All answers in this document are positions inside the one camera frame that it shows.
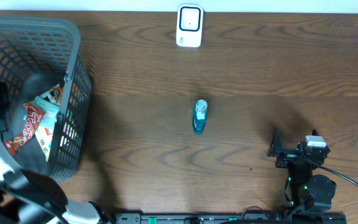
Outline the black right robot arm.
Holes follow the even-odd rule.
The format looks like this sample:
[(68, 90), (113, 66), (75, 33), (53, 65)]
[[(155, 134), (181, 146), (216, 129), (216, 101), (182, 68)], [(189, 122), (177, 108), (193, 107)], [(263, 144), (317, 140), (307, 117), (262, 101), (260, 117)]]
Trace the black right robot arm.
[(319, 219), (331, 209), (336, 183), (325, 175), (313, 174), (330, 152), (315, 129), (294, 149), (284, 148), (279, 130), (274, 130), (267, 156), (276, 158), (275, 167), (288, 170), (284, 192), (291, 208), (283, 213), (286, 220)]

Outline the white teal wipes pack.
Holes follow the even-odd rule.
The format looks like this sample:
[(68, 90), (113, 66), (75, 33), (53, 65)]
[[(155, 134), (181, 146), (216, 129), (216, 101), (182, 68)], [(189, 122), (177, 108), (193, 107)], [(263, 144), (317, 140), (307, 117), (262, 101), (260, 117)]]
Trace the white teal wipes pack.
[(55, 124), (55, 122), (57, 121), (57, 113), (60, 110), (60, 107), (58, 105), (51, 103), (39, 96), (37, 96), (31, 102), (31, 104), (45, 113), (41, 122), (42, 126), (49, 127)]

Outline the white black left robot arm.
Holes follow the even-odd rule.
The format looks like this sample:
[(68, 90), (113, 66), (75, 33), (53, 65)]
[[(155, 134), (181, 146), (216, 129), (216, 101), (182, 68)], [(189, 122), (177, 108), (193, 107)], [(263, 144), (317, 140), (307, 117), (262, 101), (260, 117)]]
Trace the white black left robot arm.
[[(0, 82), (0, 119), (9, 108)], [(24, 170), (0, 139), (0, 223), (115, 223), (93, 202), (76, 202), (51, 178)]]

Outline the yellow snack bag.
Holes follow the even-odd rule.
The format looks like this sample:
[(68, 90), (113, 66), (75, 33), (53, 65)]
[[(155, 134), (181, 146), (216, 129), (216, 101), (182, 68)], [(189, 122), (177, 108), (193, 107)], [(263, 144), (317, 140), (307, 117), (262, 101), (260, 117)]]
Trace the yellow snack bag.
[[(62, 95), (62, 89), (60, 88), (60, 85), (57, 84), (48, 91), (39, 95), (39, 97), (60, 106), (62, 102)], [(52, 148), (52, 138), (55, 124), (49, 127), (45, 127), (41, 125), (41, 122), (35, 132), (35, 137), (40, 144), (42, 152), (45, 154), (45, 160), (48, 161)]]

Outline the teal mouthwash bottle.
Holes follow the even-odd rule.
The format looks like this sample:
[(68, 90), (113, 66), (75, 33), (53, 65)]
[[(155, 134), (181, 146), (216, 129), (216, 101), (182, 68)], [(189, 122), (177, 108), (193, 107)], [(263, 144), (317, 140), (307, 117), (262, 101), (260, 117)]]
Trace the teal mouthwash bottle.
[(202, 134), (208, 117), (208, 103), (198, 100), (193, 110), (193, 130), (195, 134)]

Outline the red chocolate bar wrapper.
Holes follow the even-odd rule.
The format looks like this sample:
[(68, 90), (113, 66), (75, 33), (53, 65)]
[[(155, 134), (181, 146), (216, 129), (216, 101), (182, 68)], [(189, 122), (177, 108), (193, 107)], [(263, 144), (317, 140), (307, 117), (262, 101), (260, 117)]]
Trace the red chocolate bar wrapper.
[(12, 156), (15, 156), (18, 151), (32, 139), (45, 115), (40, 108), (34, 106), (32, 103), (25, 103), (24, 107), (26, 109), (26, 117), (22, 133), (13, 140), (4, 142), (4, 145)]

